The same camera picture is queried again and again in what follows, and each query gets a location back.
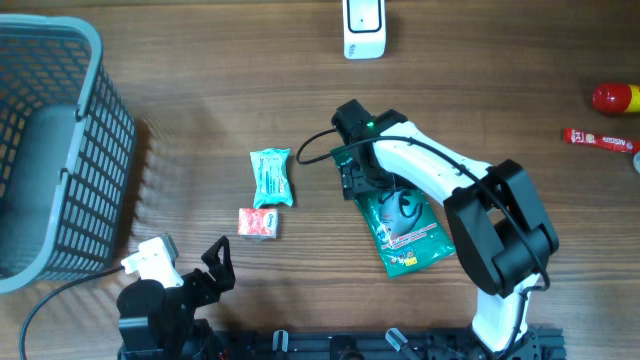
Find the red white tissue pack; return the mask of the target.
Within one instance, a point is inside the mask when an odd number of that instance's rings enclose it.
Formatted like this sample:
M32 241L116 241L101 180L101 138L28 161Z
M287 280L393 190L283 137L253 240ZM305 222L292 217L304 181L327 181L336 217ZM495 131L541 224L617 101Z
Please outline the red white tissue pack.
M238 234L255 239L276 238L279 227L279 213L276 209L240 208Z

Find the green white glove package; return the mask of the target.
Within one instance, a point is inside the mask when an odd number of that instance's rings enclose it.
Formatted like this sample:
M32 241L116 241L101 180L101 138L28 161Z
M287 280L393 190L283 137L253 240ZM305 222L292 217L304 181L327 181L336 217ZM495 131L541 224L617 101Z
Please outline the green white glove package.
M396 183L353 195L391 278L425 269L455 253L426 195Z

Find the teal wet wipes pack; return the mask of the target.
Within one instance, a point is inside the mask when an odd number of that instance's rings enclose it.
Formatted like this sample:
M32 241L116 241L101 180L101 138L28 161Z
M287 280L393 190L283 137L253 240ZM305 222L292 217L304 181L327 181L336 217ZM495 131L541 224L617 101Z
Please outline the teal wet wipes pack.
M277 204L293 206L293 193L287 174L289 155L289 149L276 148L250 153L256 182L254 208Z

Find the red coffee stick sachet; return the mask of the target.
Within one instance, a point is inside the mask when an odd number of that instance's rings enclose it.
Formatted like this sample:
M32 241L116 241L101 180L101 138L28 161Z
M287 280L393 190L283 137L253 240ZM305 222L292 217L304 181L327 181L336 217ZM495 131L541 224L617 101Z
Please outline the red coffee stick sachet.
M636 154L639 152L638 141L590 133L574 128L564 128L563 139L567 144L585 145L618 153Z

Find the red chili sauce bottle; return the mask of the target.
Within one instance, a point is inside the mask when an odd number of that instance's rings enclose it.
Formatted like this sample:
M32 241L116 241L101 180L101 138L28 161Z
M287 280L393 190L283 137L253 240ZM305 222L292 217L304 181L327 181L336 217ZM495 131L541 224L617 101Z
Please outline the red chili sauce bottle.
M592 106L595 110L612 115L639 112L639 86L624 83L605 83L593 91Z

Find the green lid jar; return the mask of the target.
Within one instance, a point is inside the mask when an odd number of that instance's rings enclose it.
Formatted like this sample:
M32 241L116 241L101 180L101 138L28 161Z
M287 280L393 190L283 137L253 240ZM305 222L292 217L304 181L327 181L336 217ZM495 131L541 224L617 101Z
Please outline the green lid jar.
M633 166L636 172L640 173L640 152L637 152L633 157Z

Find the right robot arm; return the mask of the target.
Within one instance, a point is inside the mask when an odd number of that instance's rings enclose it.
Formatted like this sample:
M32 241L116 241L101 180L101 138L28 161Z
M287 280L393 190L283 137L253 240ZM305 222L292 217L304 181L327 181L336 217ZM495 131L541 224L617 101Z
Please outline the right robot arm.
M534 184L518 163L497 166L462 156L424 135L406 116L370 114L357 100L331 119L348 156L338 168L343 196L372 195L382 207L420 190L443 206L458 260L478 288L466 328L426 333L425 359L563 359L559 329L526 322L532 293L550 286L546 271L559 237Z

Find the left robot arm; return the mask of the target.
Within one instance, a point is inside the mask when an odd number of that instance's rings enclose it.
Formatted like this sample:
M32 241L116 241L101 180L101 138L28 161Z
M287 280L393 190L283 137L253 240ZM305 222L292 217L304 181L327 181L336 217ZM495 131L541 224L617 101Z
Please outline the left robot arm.
M120 312L120 359L227 359L225 346L209 322L197 319L197 309L214 304L234 288L236 277L227 237L219 238L201 256L198 268L180 275L179 253L168 234L138 245L121 261L127 274L139 279L117 298Z

